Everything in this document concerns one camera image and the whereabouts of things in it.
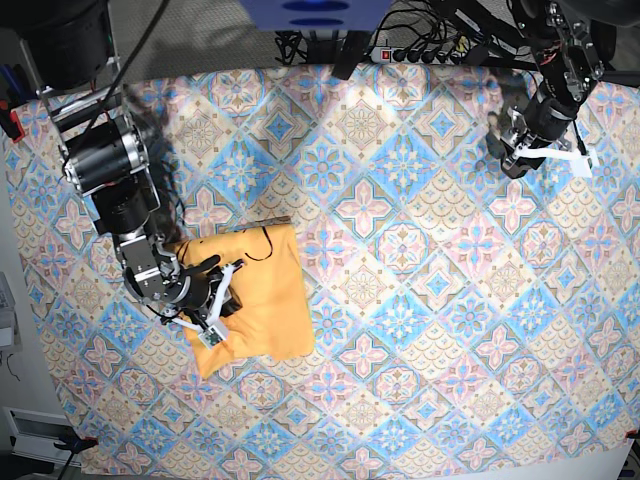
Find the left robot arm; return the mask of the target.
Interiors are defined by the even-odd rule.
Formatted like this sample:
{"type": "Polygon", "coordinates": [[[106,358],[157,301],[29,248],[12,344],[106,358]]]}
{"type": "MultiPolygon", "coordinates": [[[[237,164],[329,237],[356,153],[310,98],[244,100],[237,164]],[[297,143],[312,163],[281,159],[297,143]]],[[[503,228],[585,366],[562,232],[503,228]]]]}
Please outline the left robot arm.
{"type": "Polygon", "coordinates": [[[575,124],[581,106],[605,71],[591,37],[591,24],[557,1],[510,1],[508,9],[512,24],[495,17],[478,1],[453,1],[446,8],[452,22],[498,56],[513,59],[519,48],[528,47],[542,76],[527,106],[508,110],[510,126],[500,134],[501,170],[518,179],[538,169],[548,157],[565,157],[590,167],[591,157],[583,142],[574,151],[551,145],[575,124]]]}

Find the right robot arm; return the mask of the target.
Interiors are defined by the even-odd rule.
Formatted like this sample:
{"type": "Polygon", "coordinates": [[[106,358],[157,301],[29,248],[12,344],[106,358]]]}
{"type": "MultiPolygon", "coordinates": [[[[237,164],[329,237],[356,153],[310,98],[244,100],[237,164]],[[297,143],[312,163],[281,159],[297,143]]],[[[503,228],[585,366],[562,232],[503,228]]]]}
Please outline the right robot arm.
{"type": "Polygon", "coordinates": [[[15,32],[35,84],[48,105],[52,94],[97,81],[110,69],[109,86],[45,111],[60,136],[64,178],[90,199],[99,217],[99,234],[111,236],[130,294],[139,302],[159,302],[162,323],[176,323],[197,334],[224,339],[224,317],[241,305],[231,280],[243,266],[221,264],[213,255],[186,266],[165,247],[154,214],[160,208],[149,170],[144,136],[128,111],[121,82],[130,66],[119,58],[106,1],[4,1],[2,27],[15,32]],[[81,133],[62,137],[82,126],[81,133]]]}

